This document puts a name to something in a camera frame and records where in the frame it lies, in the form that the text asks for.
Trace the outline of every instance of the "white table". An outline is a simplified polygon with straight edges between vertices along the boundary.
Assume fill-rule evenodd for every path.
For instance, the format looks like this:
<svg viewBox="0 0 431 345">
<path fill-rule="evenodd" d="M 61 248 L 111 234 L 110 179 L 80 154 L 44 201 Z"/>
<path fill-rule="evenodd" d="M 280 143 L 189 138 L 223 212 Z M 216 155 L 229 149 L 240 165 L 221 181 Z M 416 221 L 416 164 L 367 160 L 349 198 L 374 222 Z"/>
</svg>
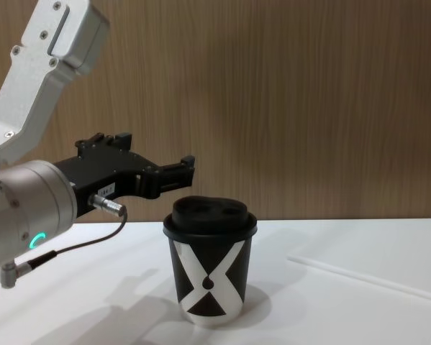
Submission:
<svg viewBox="0 0 431 345">
<path fill-rule="evenodd" d="M 62 254 L 20 279 L 14 289 L 0 288 L 0 344 L 431 345 L 431 280 L 423 286 L 415 281 L 420 280 L 417 273 L 403 274 L 392 277 L 394 285 L 385 284 L 389 272 L 396 272 L 393 261 L 404 270 L 402 255 L 414 262 L 411 256 L 421 259 L 431 248 L 431 220 L 371 222 L 260 222 L 244 312 L 214 330 L 195 327 L 180 316 L 161 225 L 128 224 L 108 242 Z M 386 231 L 371 231 L 374 224 Z M 113 228 L 75 225 L 21 259 Z M 366 243 L 386 243 L 392 231 L 423 249 L 395 251 L 393 259 L 384 255 L 377 267 L 388 269 L 377 270 L 367 259 L 371 250 Z M 352 255 L 362 264 L 346 265 Z M 287 257 L 305 258 L 305 264 Z M 425 277 L 431 276 L 431 265 L 427 269 Z M 407 286 L 405 291 L 398 289 L 401 285 Z M 420 294 L 409 293 L 412 288 Z"/>
</svg>

